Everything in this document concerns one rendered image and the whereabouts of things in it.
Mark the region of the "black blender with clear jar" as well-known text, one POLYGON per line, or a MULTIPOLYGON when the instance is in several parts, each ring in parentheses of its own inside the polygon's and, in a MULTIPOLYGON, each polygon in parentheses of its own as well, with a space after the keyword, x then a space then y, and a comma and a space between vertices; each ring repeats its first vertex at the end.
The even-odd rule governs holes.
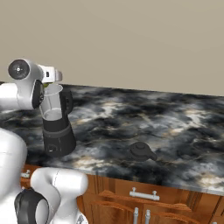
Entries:
POLYGON ((73 108, 74 102, 70 90, 65 90, 59 84, 49 84, 45 88, 40 112, 45 153, 50 157, 64 157, 76 147, 76 139, 68 119, 73 108))

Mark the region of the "black blender lid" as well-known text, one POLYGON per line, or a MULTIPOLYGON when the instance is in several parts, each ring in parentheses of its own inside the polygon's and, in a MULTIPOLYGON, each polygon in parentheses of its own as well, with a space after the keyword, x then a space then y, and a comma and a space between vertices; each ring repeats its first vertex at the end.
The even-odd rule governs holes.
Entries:
POLYGON ((156 161, 158 156, 151 150, 150 146, 144 142, 135 142, 129 147, 130 155, 139 162, 151 159, 156 161))

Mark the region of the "wooden drawer front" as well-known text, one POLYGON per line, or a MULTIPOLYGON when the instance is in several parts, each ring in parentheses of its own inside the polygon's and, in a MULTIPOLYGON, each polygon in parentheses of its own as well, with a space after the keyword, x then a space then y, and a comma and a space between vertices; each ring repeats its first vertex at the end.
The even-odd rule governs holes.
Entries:
POLYGON ((212 224, 213 221, 216 221, 218 224, 224 224, 224 196, 218 198, 207 224, 212 224))
POLYGON ((97 192, 101 196, 112 196, 125 200, 143 201, 153 205, 165 205, 179 210, 194 212, 200 203, 202 194, 173 187, 152 185, 117 178, 98 177, 95 179, 97 192), (152 194, 157 191, 160 201, 131 197, 130 191, 135 187, 139 193, 152 194))
MULTIPOLYGON (((22 170, 22 173, 26 173, 27 171, 30 171, 30 174, 33 174, 33 172, 38 169, 36 165, 31 165, 31 164, 25 164, 24 168, 22 170)), ((88 189, 87 193, 92 193, 92 194, 97 194, 97 188, 95 185, 95 177, 93 175, 87 175, 88 177, 88 189)), ((20 179, 20 184, 21 186, 27 188, 30 186, 30 178, 24 178, 22 177, 20 179)))

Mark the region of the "wooden cupboard door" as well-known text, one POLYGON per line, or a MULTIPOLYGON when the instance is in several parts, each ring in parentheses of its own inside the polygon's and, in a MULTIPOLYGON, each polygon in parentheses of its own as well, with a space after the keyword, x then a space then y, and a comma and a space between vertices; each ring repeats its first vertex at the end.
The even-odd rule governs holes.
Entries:
POLYGON ((133 224, 135 208, 113 201, 97 200, 89 203, 90 224, 133 224))
POLYGON ((142 224, 144 224, 146 209, 150 209, 150 224, 201 224, 201 221, 188 211, 152 207, 143 210, 142 224))

